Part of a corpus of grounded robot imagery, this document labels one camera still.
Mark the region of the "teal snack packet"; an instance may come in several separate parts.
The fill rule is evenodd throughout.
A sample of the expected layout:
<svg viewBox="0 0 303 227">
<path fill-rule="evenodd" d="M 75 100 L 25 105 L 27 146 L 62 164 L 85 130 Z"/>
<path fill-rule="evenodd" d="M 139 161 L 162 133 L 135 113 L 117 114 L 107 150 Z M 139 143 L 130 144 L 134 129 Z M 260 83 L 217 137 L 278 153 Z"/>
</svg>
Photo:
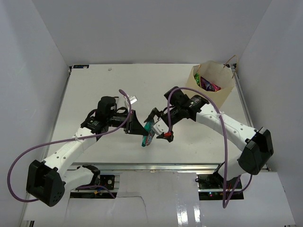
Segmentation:
<svg viewBox="0 0 303 227">
<path fill-rule="evenodd" d="M 148 132 L 148 135 L 147 136 L 143 136 L 142 147 L 146 147 L 146 146 L 148 146 L 148 145 L 151 144 L 151 142 L 153 140 L 153 137 L 155 135 L 155 132 L 152 129 L 152 127 L 153 127 L 154 124 L 155 124 L 154 120 L 148 121 L 145 124 L 144 129 Z"/>
</svg>

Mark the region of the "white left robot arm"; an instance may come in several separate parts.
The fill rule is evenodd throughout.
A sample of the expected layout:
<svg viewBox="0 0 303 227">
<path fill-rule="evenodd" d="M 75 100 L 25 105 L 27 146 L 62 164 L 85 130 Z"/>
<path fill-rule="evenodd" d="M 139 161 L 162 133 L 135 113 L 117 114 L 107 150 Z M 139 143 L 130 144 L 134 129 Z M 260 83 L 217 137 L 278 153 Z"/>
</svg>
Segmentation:
<svg viewBox="0 0 303 227">
<path fill-rule="evenodd" d="M 125 95 L 125 106 L 117 107 L 117 97 L 104 96 L 96 109 L 89 112 L 73 135 L 52 155 L 43 161 L 33 161 L 28 169 L 27 187 L 29 194 L 49 207 L 55 206 L 65 191 L 78 187 L 94 189 L 100 185 L 100 170 L 93 165 L 82 165 L 74 171 L 69 167 L 89 147 L 95 144 L 110 127 L 123 128 L 126 134 L 148 134 L 140 124 L 131 105 L 136 96 Z"/>
</svg>

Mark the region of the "purple Fox's cherry candy bag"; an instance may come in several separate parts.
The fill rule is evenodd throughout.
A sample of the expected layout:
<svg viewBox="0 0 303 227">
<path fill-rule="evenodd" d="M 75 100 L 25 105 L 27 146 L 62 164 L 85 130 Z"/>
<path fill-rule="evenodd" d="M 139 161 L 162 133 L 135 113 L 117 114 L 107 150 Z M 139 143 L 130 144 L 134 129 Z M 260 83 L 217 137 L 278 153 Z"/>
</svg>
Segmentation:
<svg viewBox="0 0 303 227">
<path fill-rule="evenodd" d="M 206 80 L 203 77 L 200 77 L 200 87 L 205 91 L 217 92 L 221 90 L 221 87 L 217 86 L 216 84 Z"/>
</svg>

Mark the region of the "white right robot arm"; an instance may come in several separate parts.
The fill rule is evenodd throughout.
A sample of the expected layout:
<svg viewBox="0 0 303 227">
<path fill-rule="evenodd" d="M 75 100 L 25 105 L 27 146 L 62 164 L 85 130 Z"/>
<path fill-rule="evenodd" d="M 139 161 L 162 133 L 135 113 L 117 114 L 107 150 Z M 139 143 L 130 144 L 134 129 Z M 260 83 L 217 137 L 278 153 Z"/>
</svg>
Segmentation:
<svg viewBox="0 0 303 227">
<path fill-rule="evenodd" d="M 175 86 L 164 96 L 168 106 L 162 111 L 154 108 L 145 120 L 152 123 L 151 129 L 159 139 L 172 142 L 173 125 L 183 119 L 191 119 L 221 134 L 225 143 L 230 141 L 240 150 L 240 155 L 226 158 L 212 174 L 211 179 L 218 188 L 226 188 L 239 175 L 257 175 L 273 156 L 272 138 L 268 129 L 262 127 L 257 130 L 236 121 L 219 111 L 214 102 L 202 93 L 189 98 L 183 93 L 183 88 Z"/>
</svg>

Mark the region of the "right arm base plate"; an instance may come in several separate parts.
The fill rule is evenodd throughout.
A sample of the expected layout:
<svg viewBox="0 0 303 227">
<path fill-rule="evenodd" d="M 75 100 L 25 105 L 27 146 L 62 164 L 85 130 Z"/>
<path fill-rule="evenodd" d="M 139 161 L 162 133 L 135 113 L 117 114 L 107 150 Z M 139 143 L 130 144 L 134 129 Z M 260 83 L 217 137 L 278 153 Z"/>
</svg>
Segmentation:
<svg viewBox="0 0 303 227">
<path fill-rule="evenodd" d="M 230 195 L 237 177 L 230 181 L 227 181 L 226 185 L 226 199 Z M 197 175 L 195 182 L 198 186 L 198 194 L 200 201 L 220 201 L 223 199 L 223 182 L 221 180 L 216 180 L 212 174 L 201 174 Z M 243 200 L 244 195 L 242 190 L 242 184 L 239 180 L 238 185 L 231 197 L 231 200 Z"/>
</svg>

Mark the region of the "green yellow Fox's candy bag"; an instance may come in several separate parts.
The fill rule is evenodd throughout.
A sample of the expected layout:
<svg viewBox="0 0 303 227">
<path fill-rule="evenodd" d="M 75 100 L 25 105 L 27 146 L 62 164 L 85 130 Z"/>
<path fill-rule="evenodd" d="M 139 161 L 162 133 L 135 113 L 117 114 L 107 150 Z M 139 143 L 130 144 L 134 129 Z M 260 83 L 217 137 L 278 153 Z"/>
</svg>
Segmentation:
<svg viewBox="0 0 303 227">
<path fill-rule="evenodd" d="M 200 80 L 200 74 L 198 72 L 194 75 L 194 79 L 195 79 L 196 84 L 200 87 L 201 80 Z"/>
</svg>

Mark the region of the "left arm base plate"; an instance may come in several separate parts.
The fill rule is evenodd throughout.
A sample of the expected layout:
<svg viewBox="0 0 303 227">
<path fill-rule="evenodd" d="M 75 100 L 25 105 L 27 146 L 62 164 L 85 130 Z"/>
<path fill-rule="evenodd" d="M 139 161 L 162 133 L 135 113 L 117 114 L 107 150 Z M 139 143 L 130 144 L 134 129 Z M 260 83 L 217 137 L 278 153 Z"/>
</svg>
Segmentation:
<svg viewBox="0 0 303 227">
<path fill-rule="evenodd" d="M 70 198 L 74 199 L 114 199 L 117 194 L 115 175 L 101 175 L 97 187 L 74 190 Z"/>
</svg>

